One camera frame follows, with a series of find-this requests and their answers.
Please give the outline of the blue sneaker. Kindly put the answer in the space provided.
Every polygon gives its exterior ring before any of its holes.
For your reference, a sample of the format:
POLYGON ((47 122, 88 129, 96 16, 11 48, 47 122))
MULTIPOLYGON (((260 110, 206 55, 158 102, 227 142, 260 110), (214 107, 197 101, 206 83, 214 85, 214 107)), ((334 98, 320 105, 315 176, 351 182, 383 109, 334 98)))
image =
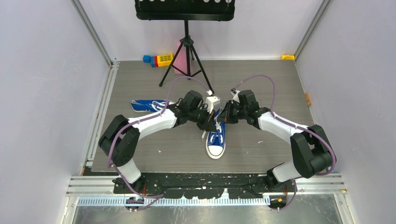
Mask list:
POLYGON ((166 100, 139 99, 132 100, 131 106, 135 112, 160 112, 166 104, 166 100))
POLYGON ((220 122, 218 116, 224 110, 223 107, 220 107, 214 116, 214 124, 216 127, 215 132, 203 132, 202 140, 205 140, 205 148, 208 156, 211 159, 219 159, 226 148, 226 124, 224 122, 220 122))

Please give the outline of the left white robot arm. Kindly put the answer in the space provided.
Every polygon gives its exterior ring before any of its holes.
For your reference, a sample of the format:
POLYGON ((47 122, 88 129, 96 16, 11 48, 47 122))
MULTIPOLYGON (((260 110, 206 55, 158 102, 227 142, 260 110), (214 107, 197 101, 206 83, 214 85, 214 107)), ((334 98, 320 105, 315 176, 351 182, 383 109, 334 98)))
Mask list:
POLYGON ((142 190, 143 180, 133 156, 138 141, 161 130, 187 123, 196 123, 202 131, 214 132, 215 108, 220 98, 214 95, 203 99, 196 91, 189 91, 179 103, 170 104, 164 111, 137 118, 114 117, 98 141, 98 146, 126 180, 125 187, 132 193, 142 190))

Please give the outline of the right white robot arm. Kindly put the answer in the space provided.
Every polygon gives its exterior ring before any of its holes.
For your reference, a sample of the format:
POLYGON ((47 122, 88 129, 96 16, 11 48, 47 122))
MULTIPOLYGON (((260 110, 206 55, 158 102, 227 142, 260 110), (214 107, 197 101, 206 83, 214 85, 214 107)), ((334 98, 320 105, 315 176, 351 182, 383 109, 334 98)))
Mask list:
POLYGON ((290 144, 292 160, 266 172, 267 187, 271 191, 279 191, 291 179, 322 175, 325 169, 335 164, 336 157, 321 126, 302 126, 278 116, 267 107, 260 107, 251 90, 232 89, 231 93, 233 99, 227 101, 220 114, 222 122, 236 124, 245 120, 290 144))

